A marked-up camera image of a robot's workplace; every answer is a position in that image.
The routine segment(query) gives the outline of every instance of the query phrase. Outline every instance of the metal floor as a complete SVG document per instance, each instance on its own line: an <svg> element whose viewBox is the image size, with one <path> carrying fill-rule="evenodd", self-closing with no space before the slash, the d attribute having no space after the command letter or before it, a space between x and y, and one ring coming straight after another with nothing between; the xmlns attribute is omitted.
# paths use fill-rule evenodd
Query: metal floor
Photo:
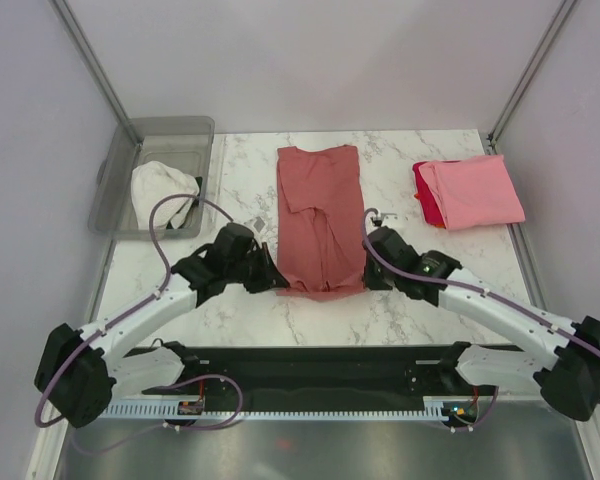
<svg viewBox="0 0 600 480"><path fill-rule="evenodd" d="M102 448L155 421L80 430ZM473 433L416 422L245 421L225 430L160 429L95 458L72 448L68 480L590 479L571 420L539 403L499 402Z"/></svg>

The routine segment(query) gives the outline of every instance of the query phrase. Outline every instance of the black base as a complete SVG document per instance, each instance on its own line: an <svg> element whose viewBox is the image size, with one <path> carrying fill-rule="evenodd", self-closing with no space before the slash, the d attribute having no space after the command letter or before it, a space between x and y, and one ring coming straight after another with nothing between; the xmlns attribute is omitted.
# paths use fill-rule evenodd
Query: black base
<svg viewBox="0 0 600 480"><path fill-rule="evenodd" d="M473 396L471 385L437 363L447 350L437 346L183 348L178 354L187 360L179 381L207 373L227 375L240 385L246 412L421 410L423 396ZM132 354L147 351L134 349ZM493 391L491 386L479 389L481 395ZM199 386L168 393L197 395ZM209 411L231 411L237 395L230 385L209 381L205 402Z"/></svg>

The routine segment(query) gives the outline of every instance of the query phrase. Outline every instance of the red wire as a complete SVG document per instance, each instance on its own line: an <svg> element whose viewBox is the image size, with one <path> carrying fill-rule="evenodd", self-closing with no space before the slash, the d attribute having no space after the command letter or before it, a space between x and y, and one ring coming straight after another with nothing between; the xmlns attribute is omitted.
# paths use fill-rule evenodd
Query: red wire
<svg viewBox="0 0 600 480"><path fill-rule="evenodd" d="M471 401L471 405L469 405L469 408L473 407L476 403L478 403L478 398L480 398L480 391L478 390L478 387L474 386L473 400Z"/></svg>

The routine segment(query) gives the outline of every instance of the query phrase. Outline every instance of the red cloth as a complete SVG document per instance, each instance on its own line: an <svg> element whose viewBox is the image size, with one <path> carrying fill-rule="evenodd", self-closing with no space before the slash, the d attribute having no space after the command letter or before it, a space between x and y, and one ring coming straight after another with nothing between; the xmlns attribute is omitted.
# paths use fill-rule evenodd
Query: red cloth
<svg viewBox="0 0 600 480"><path fill-rule="evenodd" d="M442 218L440 208L438 208L438 204L436 203L433 193L431 193L429 185L427 185L427 182L424 181L424 178L422 178L422 174L420 173L420 167L426 163L429 162L418 162L413 165L413 173L416 177L416 190L418 191L418 193L415 194L415 197L420 201L424 221L429 225L444 228L444 218Z"/></svg>
<svg viewBox="0 0 600 480"><path fill-rule="evenodd" d="M330 300L364 291L358 149L278 149L278 269L287 294Z"/></svg>

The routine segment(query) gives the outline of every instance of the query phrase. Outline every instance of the folded pink shirt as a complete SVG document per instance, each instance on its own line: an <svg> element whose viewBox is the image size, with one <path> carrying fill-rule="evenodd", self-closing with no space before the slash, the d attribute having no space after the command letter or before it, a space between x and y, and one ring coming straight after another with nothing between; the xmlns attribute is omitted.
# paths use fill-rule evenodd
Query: folded pink shirt
<svg viewBox="0 0 600 480"><path fill-rule="evenodd" d="M523 222L524 211L502 155L420 166L448 230Z"/></svg>

